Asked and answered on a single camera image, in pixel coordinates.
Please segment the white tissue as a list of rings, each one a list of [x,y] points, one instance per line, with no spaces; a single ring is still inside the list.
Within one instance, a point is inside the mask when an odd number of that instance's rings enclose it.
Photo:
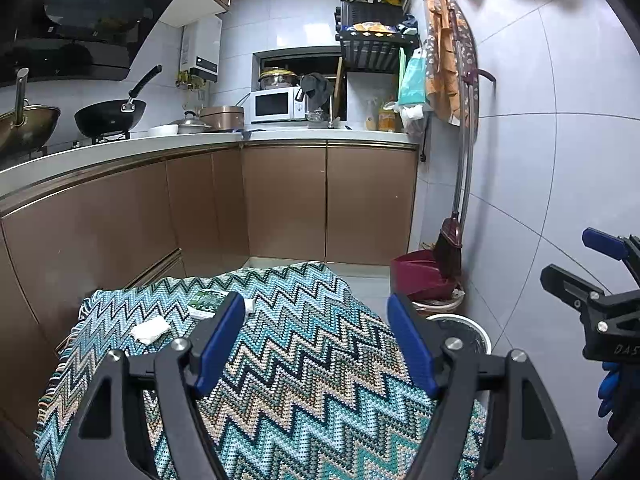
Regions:
[[[169,332],[169,323],[162,316],[156,316],[155,318],[150,318],[149,321],[134,326],[130,330],[130,335],[135,341],[140,342],[140,344],[150,346],[154,344],[155,341],[158,341],[161,336]]]

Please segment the white rimmed trash bin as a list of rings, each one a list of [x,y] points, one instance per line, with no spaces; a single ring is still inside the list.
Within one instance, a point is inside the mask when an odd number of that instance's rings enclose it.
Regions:
[[[491,355],[492,343],[480,324],[464,315],[453,313],[433,314],[428,317],[451,337],[458,337],[472,344],[476,353]]]

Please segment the brown kitchen cabinets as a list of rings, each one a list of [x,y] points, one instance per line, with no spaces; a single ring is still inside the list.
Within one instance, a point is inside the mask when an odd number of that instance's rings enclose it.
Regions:
[[[386,264],[409,245],[416,150],[226,142],[101,162],[1,195],[1,416],[35,428],[85,297],[253,257]]]

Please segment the white basket under dustpan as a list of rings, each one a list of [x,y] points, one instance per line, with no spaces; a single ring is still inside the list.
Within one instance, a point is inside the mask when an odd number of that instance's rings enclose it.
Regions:
[[[451,313],[462,305],[465,291],[460,285],[435,287],[409,295],[420,315]]]

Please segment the blue gloved hand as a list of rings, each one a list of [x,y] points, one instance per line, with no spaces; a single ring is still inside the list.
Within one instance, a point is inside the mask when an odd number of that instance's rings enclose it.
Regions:
[[[639,367],[638,365],[603,362],[602,370],[606,376],[600,383],[598,399],[600,406],[598,416],[603,418],[610,413],[625,413],[628,404],[639,401]]]

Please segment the maroon dustpan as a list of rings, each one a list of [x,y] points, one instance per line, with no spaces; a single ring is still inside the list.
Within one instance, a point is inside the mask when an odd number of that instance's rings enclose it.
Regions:
[[[431,249],[408,252],[390,262],[390,291],[412,301],[448,300],[457,284],[440,274]]]

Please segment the zigzag knitted table cloth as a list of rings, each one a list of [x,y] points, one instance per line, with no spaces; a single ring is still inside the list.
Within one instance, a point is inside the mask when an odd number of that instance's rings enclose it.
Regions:
[[[99,289],[82,300],[38,404],[35,454],[51,479],[107,352],[142,356],[130,330],[162,316],[163,342],[190,335],[201,289],[237,292],[247,315],[213,392],[198,402],[232,479],[401,479],[436,404],[411,380],[388,325],[321,262],[244,268]]]

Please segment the steel pot lid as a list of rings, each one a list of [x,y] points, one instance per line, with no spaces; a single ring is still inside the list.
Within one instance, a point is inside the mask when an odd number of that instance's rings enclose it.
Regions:
[[[175,126],[178,134],[203,133],[210,130],[210,125],[203,122],[193,110],[186,110],[183,118],[171,123]]]

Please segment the copper rice cooker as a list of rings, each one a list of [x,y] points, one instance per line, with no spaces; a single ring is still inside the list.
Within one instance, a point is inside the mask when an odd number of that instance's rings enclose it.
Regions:
[[[242,106],[219,105],[205,107],[200,111],[200,118],[213,131],[243,130],[245,126],[244,108]]]

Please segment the white microwave oven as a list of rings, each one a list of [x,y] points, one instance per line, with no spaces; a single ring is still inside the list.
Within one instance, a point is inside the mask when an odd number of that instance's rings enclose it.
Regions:
[[[304,122],[307,100],[299,86],[250,92],[250,122]]]

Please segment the black frying pan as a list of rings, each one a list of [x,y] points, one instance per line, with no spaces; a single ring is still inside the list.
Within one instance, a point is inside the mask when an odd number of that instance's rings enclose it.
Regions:
[[[131,129],[140,122],[146,107],[146,102],[138,96],[162,71],[162,64],[153,66],[128,92],[126,99],[102,101],[78,110],[74,119],[80,133],[93,144],[115,134],[123,134],[129,139]]]

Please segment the teal plastic bag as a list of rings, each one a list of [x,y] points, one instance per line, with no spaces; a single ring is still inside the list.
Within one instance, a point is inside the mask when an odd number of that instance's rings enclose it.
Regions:
[[[398,101],[399,106],[423,105],[426,103],[426,51],[416,49],[402,75]]]

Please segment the white water heater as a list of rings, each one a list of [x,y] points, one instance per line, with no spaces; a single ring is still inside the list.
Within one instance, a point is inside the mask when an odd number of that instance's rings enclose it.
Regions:
[[[221,29],[221,18],[215,14],[183,26],[179,65],[182,72],[205,81],[218,80]]]

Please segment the black range hood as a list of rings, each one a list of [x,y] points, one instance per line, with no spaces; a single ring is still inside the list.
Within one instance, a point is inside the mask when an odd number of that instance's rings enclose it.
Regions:
[[[1,0],[1,83],[124,80],[172,0]]]

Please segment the black wall rack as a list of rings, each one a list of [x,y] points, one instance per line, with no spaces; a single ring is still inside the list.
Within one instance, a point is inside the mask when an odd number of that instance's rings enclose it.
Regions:
[[[334,11],[335,39],[352,72],[392,74],[419,47],[410,0],[340,0]]]

